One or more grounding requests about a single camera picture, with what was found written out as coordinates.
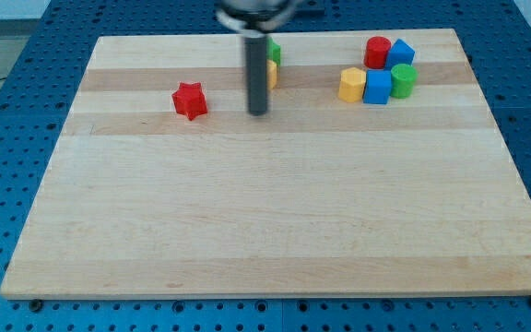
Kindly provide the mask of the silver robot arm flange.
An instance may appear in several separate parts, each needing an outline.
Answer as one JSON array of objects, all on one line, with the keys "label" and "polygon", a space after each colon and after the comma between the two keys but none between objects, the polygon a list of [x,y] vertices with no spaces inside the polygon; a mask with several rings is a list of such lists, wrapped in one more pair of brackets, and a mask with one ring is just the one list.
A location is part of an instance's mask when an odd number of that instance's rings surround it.
[{"label": "silver robot arm flange", "polygon": [[236,31],[270,32],[290,21],[302,0],[220,0],[217,21]]}]

